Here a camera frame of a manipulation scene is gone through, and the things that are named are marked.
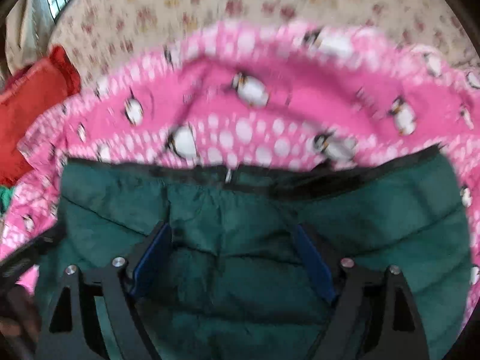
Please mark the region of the person's hand on handle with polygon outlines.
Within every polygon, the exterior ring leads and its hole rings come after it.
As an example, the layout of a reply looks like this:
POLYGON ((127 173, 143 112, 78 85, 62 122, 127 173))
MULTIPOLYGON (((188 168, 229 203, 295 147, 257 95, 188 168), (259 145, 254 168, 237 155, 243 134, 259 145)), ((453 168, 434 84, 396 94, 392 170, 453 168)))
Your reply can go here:
POLYGON ((34 359, 40 330, 32 294, 18 284, 1 289, 1 359, 34 359))

